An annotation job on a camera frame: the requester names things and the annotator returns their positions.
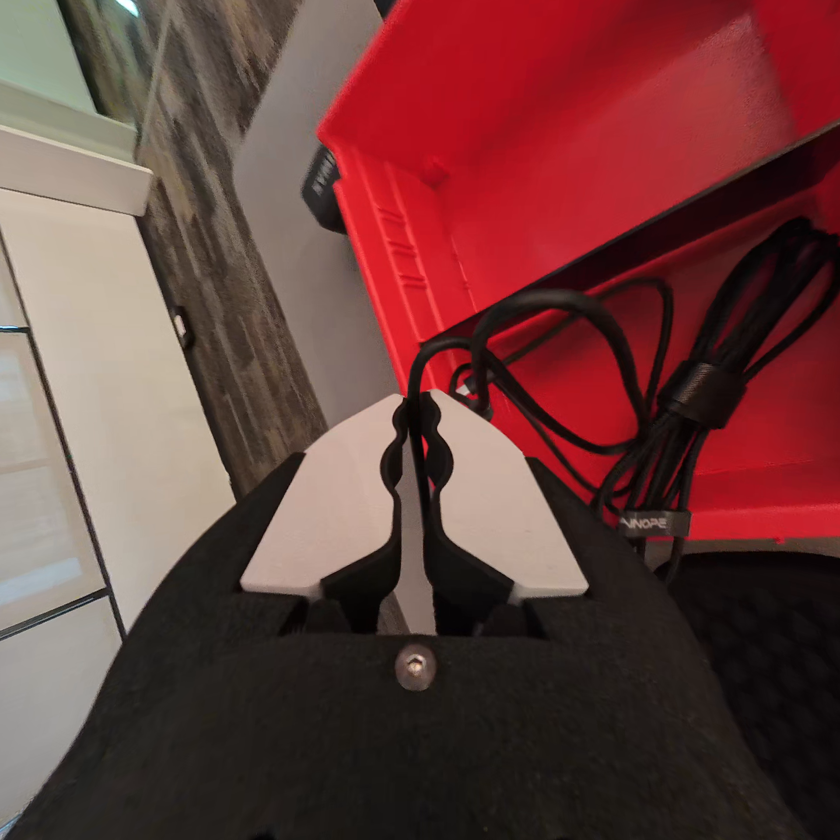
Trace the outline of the black red-bin divider plate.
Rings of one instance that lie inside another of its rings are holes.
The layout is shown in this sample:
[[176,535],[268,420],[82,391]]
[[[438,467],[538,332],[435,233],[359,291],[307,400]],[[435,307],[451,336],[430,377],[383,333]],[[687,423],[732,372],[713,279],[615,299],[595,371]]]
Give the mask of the black red-bin divider plate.
[[457,307],[461,321],[447,315],[443,334],[477,320],[482,303],[522,288],[592,288],[801,193],[838,164],[838,139],[838,121],[828,123],[689,195],[733,140],[701,152],[632,133],[597,151],[546,119],[509,131],[437,188],[473,307]]

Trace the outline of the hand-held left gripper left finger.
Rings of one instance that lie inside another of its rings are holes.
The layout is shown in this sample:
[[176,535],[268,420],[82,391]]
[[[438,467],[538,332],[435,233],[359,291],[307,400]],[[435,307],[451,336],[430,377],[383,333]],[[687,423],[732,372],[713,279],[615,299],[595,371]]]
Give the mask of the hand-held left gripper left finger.
[[407,405],[392,394],[308,447],[239,584],[244,592],[340,605],[374,634],[402,566]]

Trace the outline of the red plastic bin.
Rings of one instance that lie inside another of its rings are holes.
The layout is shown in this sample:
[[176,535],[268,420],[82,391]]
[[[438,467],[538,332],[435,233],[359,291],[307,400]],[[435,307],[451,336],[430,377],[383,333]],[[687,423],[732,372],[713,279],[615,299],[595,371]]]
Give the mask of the red plastic bin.
[[[405,392],[526,287],[675,295],[663,378],[783,222],[838,234],[838,2],[398,2],[318,128]],[[600,445],[635,417],[578,322],[512,366]],[[712,432],[693,540],[838,537],[838,301]]]

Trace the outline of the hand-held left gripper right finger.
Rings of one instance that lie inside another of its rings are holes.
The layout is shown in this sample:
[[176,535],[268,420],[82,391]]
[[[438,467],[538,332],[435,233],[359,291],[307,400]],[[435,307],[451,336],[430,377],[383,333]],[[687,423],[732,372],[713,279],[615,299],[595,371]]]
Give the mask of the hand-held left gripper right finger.
[[423,394],[423,454],[423,565],[437,635],[472,635],[500,607],[588,594],[528,458],[507,435],[434,389]]

